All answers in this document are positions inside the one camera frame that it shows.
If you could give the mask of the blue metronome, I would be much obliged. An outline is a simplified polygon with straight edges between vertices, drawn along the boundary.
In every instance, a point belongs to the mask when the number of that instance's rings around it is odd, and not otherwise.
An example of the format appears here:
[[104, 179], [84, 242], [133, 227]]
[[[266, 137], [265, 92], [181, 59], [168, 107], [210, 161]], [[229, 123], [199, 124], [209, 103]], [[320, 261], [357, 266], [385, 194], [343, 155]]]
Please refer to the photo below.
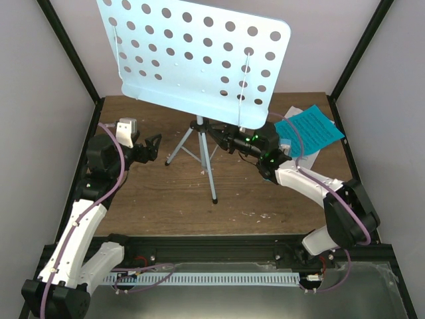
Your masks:
[[276, 170], [281, 164], [292, 160], [292, 157], [290, 156], [291, 149], [292, 143], [290, 140], [280, 139], [278, 147], [274, 148], [264, 156], [262, 163], [264, 166], [265, 179], [278, 184]]

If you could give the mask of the blue sheet music page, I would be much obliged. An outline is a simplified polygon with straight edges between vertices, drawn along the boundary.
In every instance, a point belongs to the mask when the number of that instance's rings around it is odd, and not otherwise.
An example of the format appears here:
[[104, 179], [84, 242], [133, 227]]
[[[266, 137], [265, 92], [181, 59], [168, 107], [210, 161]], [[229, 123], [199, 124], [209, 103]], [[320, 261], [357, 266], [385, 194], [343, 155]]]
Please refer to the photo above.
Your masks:
[[288, 116], [288, 120], [275, 123], [279, 137], [290, 145], [290, 156], [298, 158], [301, 155], [301, 138], [303, 155], [310, 156], [328, 145], [345, 137], [316, 105], [299, 114]]

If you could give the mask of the light blue music stand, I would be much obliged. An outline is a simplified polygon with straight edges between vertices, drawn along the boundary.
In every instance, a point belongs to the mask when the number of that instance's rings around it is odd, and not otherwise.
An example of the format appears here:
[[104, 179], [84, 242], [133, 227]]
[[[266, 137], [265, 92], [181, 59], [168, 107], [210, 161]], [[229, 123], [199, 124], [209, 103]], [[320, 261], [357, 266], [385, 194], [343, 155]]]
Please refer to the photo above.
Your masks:
[[257, 129], [292, 35], [282, 20], [188, 1], [99, 1], [122, 93]]

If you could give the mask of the white sheet music page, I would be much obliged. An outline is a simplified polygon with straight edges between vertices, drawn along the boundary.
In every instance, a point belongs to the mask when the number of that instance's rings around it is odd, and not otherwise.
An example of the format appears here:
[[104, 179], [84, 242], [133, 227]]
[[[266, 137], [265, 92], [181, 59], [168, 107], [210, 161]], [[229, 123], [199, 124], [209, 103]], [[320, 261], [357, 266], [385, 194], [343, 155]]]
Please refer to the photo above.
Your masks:
[[[302, 109], [296, 108], [295, 106], [291, 106], [288, 109], [288, 111], [286, 112], [285, 117], [287, 119], [290, 119], [291, 117], [299, 115], [302, 112], [303, 112]], [[296, 144], [299, 143], [299, 140], [294, 134], [295, 134], [294, 130], [284, 120], [284, 133], [283, 133], [283, 136], [280, 139], [288, 139], [288, 140], [291, 141], [292, 149], [291, 149], [290, 156], [292, 157], [293, 160], [296, 160], [298, 158], [298, 153], [296, 152], [294, 147], [296, 146]], [[311, 169], [313, 167], [313, 164], [314, 164], [315, 160], [317, 159], [319, 153], [320, 153], [320, 151], [317, 151], [317, 152], [310, 154], [310, 155], [304, 155], [299, 161], [300, 164], [306, 169]]]

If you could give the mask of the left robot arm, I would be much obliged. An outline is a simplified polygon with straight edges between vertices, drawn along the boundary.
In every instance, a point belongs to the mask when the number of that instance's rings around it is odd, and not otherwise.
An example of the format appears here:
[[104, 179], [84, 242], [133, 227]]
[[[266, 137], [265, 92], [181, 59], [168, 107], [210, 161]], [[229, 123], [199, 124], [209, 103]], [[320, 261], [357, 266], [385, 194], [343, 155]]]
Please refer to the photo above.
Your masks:
[[119, 143], [111, 133], [88, 142], [88, 171], [75, 192], [70, 217], [56, 248], [36, 279], [26, 280], [21, 294], [36, 318], [84, 318], [90, 299], [115, 266], [129, 268], [135, 251], [126, 237], [114, 235], [85, 260], [96, 229], [120, 189], [132, 163], [157, 158], [162, 136], [139, 144], [139, 133], [129, 135], [131, 146]]

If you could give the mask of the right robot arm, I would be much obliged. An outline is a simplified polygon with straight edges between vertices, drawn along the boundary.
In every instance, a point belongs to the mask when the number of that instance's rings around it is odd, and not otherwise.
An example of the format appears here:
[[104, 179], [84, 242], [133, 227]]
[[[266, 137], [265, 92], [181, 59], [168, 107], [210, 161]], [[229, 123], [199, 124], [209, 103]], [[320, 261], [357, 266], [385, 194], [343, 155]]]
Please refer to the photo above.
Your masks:
[[264, 179], [293, 189], [323, 208], [325, 226], [308, 233], [295, 251], [299, 266], [313, 266], [325, 251], [371, 244], [381, 222], [360, 181], [340, 181], [303, 168], [285, 153], [271, 122], [253, 134], [231, 124], [207, 125], [207, 132], [222, 150], [256, 158], [255, 166]]

